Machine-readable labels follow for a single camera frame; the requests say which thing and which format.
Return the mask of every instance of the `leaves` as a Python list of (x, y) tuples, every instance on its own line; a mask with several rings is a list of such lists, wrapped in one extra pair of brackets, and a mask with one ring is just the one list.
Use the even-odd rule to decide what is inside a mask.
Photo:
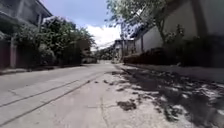
[(107, 8), (112, 14), (108, 19), (112, 23), (123, 25), (123, 31), (136, 26), (157, 25), (160, 32), (163, 26), (160, 24), (165, 18), (164, 8), (167, 7), (166, 0), (107, 0)]
[[(75, 23), (59, 17), (45, 21), (40, 31), (22, 26), (16, 34), (16, 40), (23, 51), (36, 51), (30, 58), (38, 53), (43, 58), (55, 55), (57, 65), (81, 63), (82, 43), (88, 42), (89, 46), (95, 44), (93, 36), (85, 28), (78, 29)], [(41, 63), (46, 65), (46, 61), (41, 60)]]

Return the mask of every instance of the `distant building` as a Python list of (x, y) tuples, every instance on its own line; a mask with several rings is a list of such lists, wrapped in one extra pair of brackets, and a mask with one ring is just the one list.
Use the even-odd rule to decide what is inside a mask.
[(134, 54), (136, 51), (134, 40), (114, 41), (113, 61), (121, 62), (125, 56)]

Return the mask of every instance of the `sky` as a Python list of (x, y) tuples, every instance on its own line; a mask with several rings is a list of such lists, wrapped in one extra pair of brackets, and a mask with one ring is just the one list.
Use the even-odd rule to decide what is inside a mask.
[(106, 0), (40, 0), (54, 15), (85, 27), (94, 36), (98, 46), (105, 47), (119, 39), (120, 28), (109, 28), (104, 22), (107, 15)]

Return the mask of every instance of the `white wall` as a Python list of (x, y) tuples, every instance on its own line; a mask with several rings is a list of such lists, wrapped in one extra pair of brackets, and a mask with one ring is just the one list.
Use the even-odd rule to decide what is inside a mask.
[(224, 35), (224, 0), (200, 0), (210, 34)]
[(161, 47), (162, 44), (163, 44), (163, 41), (157, 27), (151, 28), (148, 32), (146, 32), (143, 35), (144, 51), (147, 51), (156, 47)]
[(141, 53), (141, 38), (135, 40), (136, 53)]
[(180, 24), (184, 28), (186, 38), (197, 35), (197, 27), (194, 18), (193, 8), (189, 0), (183, 5), (181, 5), (178, 9), (173, 11), (166, 18), (164, 31), (166, 33), (175, 31), (178, 24)]

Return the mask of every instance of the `asphalt road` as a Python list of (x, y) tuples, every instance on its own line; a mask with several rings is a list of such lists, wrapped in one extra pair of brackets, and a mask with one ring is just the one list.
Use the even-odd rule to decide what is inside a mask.
[(119, 66), (104, 62), (1, 76), (0, 128), (194, 127), (181, 118), (168, 122)]
[(79, 78), (80, 74), (93, 73), (95, 69), (105, 68), (105, 63), (90, 64), (81, 67), (63, 68), (47, 71), (36, 71), (19, 74), (11, 74), (0, 76), (0, 93), (9, 90), (15, 90), (25, 86), (33, 86), (38, 83), (43, 83), (52, 79), (60, 78), (66, 75), (73, 74), (74, 78)]

